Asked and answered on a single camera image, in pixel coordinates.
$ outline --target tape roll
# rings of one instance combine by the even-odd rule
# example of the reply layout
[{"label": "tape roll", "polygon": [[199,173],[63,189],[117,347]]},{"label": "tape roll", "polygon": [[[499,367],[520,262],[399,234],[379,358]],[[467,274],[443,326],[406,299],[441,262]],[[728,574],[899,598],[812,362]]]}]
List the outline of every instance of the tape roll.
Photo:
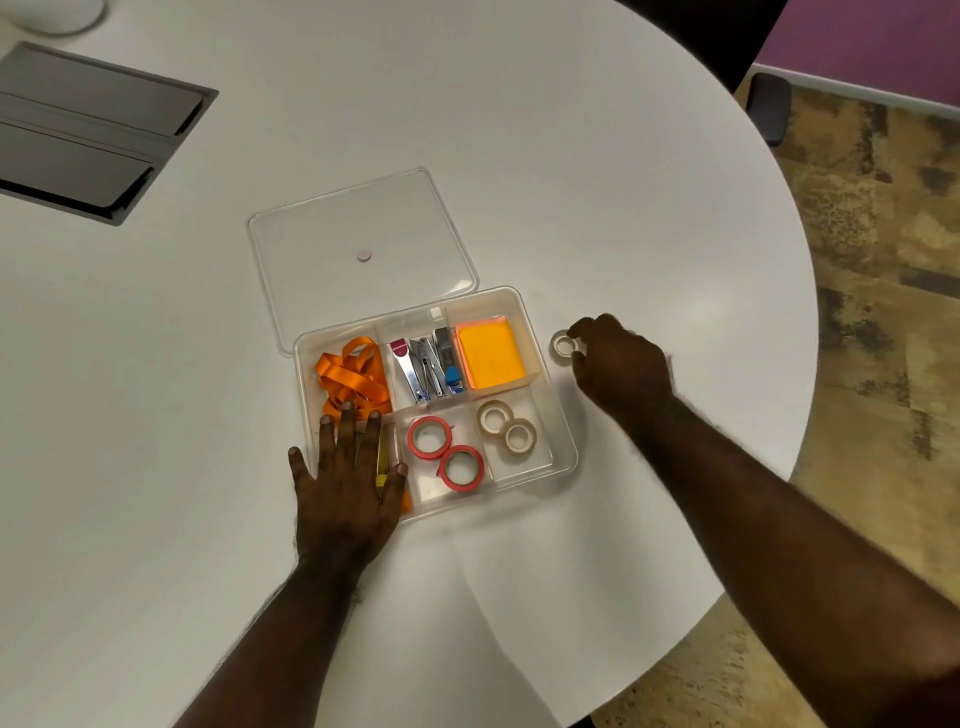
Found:
[{"label": "tape roll", "polygon": [[488,435],[499,435],[514,419],[514,410],[505,401],[488,400],[477,410],[477,426]]},{"label": "tape roll", "polygon": [[[476,461],[477,472],[474,478],[469,483],[455,482],[447,472],[447,467],[449,466],[450,458],[458,454],[467,455]],[[444,457],[441,458],[440,460],[440,467],[437,469],[437,475],[440,476],[440,480],[442,480],[444,482],[444,485],[446,485],[446,487],[449,488],[451,491],[456,491],[457,493],[469,493],[470,491],[475,489],[478,485],[480,485],[481,481],[483,480],[483,473],[485,470],[486,470],[486,465],[484,464],[483,457],[480,455],[480,452],[477,450],[477,448],[472,448],[469,445],[457,445],[457,446],[454,446],[453,448],[448,449],[444,453]]]},{"label": "tape roll", "polygon": [[[438,425],[443,428],[444,443],[435,450],[422,450],[417,447],[417,434],[431,425]],[[410,425],[410,429],[407,430],[407,447],[421,460],[436,460],[438,457],[442,457],[444,453],[449,450],[452,442],[453,430],[450,429],[450,425],[446,423],[446,420],[434,415],[421,417]]]},{"label": "tape roll", "polygon": [[561,366],[573,363],[573,353],[586,353],[586,347],[579,339],[572,338],[566,329],[557,331],[550,337],[550,357]]},{"label": "tape roll", "polygon": [[537,429],[529,420],[513,420],[503,429],[503,442],[513,454],[525,455],[537,445]]}]

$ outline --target transparent plastic lid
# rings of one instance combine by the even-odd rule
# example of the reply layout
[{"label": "transparent plastic lid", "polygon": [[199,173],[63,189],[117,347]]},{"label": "transparent plastic lid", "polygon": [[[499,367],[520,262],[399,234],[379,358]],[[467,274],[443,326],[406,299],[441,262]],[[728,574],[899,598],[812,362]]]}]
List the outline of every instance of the transparent plastic lid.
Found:
[{"label": "transparent plastic lid", "polygon": [[307,331],[477,289],[425,169],[255,214],[247,223],[280,351]]}]

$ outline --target brown patterned floor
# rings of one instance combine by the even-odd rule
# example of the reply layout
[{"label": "brown patterned floor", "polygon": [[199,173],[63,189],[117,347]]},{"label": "brown patterned floor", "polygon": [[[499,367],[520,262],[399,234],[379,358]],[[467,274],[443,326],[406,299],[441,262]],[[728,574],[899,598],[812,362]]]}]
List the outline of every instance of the brown patterned floor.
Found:
[{"label": "brown patterned floor", "polygon": [[[960,600],[960,123],[795,89],[820,361],[793,482]],[[724,596],[598,726],[819,726]]]}]

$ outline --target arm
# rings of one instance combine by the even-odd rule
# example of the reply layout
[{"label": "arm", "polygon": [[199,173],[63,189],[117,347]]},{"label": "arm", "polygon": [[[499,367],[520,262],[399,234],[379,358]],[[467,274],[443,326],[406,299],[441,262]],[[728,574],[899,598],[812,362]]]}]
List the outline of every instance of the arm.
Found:
[{"label": "arm", "polygon": [[574,373],[643,452],[730,593],[829,726],[960,667],[960,610],[674,396],[663,352],[605,314]]},{"label": "arm", "polygon": [[324,416],[316,479],[290,450],[298,565],[175,728],[313,728],[360,573],[400,517],[406,466],[389,473],[382,502],[374,485],[380,421],[373,412],[357,454],[352,408],[344,407],[336,445]]}]

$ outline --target forearm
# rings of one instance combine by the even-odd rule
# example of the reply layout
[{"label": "forearm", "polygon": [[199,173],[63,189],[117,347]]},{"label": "forearm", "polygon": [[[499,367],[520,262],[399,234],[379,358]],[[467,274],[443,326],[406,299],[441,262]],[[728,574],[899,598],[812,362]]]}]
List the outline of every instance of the forearm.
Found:
[{"label": "forearm", "polygon": [[313,728],[354,584],[295,570],[175,728]]},{"label": "forearm", "polygon": [[830,725],[960,665],[960,612],[672,400],[628,432],[737,607]]}]

